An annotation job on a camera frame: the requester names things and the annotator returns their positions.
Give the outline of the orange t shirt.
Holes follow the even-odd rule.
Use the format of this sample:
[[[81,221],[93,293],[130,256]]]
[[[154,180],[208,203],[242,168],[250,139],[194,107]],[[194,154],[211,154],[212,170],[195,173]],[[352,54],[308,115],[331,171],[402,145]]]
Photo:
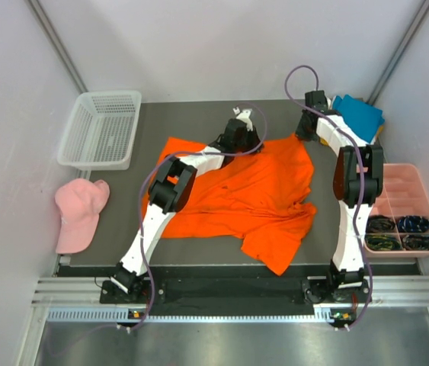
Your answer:
[[[187,205],[162,238],[234,236],[246,255],[282,275],[317,213],[306,200],[313,174],[309,154],[295,135],[267,141],[260,153],[196,178]]]

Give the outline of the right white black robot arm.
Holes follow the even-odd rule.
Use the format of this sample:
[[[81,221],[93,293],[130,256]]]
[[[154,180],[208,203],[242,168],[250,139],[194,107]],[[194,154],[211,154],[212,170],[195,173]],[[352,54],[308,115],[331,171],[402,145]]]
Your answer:
[[[373,205],[383,192],[383,149],[359,138],[331,109],[322,90],[305,94],[296,135],[326,143],[337,156],[332,188],[340,224],[325,289],[332,300],[341,302],[364,283],[362,244]]]

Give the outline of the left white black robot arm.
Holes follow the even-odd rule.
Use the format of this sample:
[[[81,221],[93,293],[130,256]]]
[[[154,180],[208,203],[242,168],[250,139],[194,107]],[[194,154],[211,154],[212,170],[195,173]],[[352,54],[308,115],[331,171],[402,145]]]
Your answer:
[[[186,206],[195,179],[226,167],[237,156],[258,153],[263,148],[251,113],[251,109],[238,112],[224,132],[198,152],[168,154],[147,176],[140,188],[140,194],[148,197],[146,211],[140,211],[136,237],[110,278],[126,302],[142,296],[139,278],[147,273],[149,259],[166,226]]]

